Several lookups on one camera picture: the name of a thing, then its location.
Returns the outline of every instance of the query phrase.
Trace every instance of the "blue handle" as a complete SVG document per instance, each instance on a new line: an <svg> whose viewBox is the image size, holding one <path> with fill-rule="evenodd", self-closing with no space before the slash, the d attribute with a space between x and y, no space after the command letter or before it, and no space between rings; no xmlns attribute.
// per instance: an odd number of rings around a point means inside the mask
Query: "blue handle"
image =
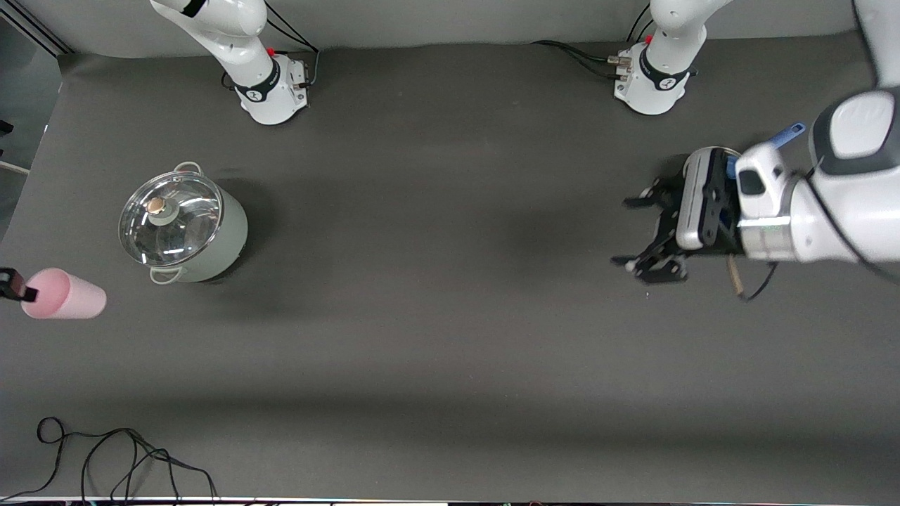
<svg viewBox="0 0 900 506"><path fill-rule="evenodd" d="M769 142L775 144L775 149L781 149L782 146L796 139L797 136L805 131L806 125L797 122L773 135L772 138L769 139Z"/></svg>
<svg viewBox="0 0 900 506"><path fill-rule="evenodd" d="M786 129L776 133L769 139L769 142L775 145L775 149L781 149L785 144L790 141L796 139L801 133L806 131L806 125L801 122L796 122ZM735 179L737 177L734 165L737 163L737 157L728 157L728 166L725 169L725 173L728 175L729 179Z"/></svg>

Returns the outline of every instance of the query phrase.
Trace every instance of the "pot handle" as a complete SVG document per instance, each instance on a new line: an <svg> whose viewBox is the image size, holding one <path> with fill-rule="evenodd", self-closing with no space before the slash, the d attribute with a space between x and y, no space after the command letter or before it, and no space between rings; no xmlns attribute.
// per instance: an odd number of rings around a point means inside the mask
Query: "pot handle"
<svg viewBox="0 0 900 506"><path fill-rule="evenodd" d="M182 168L182 167L188 167L188 166L194 166L194 168ZM197 174L204 176L203 170L200 168L199 165L197 165L197 162L181 162L180 164L175 166L175 172L177 172L179 170L183 171L183 172L196 172Z"/></svg>
<svg viewBox="0 0 900 506"><path fill-rule="evenodd" d="M150 269L150 281L156 283L157 285L171 285L175 281L181 278L181 276L185 273L184 267L179 267L176 271L157 271L154 268ZM160 274L169 274L171 276L158 278L157 275Z"/></svg>

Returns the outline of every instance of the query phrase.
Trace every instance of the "black band on robot arm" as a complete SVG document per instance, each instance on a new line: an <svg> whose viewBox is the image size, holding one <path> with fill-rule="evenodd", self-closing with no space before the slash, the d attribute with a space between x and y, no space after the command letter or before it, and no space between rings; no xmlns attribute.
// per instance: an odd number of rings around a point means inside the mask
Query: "black band on robot arm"
<svg viewBox="0 0 900 506"><path fill-rule="evenodd" d="M191 0L184 6L184 10L181 11L181 14L193 18L200 12L200 9L202 9L204 5L206 5L206 0Z"/></svg>

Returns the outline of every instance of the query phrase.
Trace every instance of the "glass lid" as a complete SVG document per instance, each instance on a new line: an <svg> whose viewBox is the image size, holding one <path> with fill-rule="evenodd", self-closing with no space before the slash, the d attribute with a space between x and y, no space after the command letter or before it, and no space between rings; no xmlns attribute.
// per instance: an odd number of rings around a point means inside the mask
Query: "glass lid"
<svg viewBox="0 0 900 506"><path fill-rule="evenodd" d="M119 219L121 244L148 267L169 267L199 253L222 219L221 191L194 172L169 172L131 196Z"/></svg>

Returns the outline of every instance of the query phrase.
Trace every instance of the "pot lid knob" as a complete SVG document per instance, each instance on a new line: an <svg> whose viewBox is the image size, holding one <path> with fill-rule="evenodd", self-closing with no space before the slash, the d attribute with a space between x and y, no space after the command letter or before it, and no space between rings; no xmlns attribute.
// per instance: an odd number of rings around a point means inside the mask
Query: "pot lid knob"
<svg viewBox="0 0 900 506"><path fill-rule="evenodd" d="M166 209L166 199L153 197L147 202L145 209L147 209L147 212L150 214L160 214Z"/></svg>

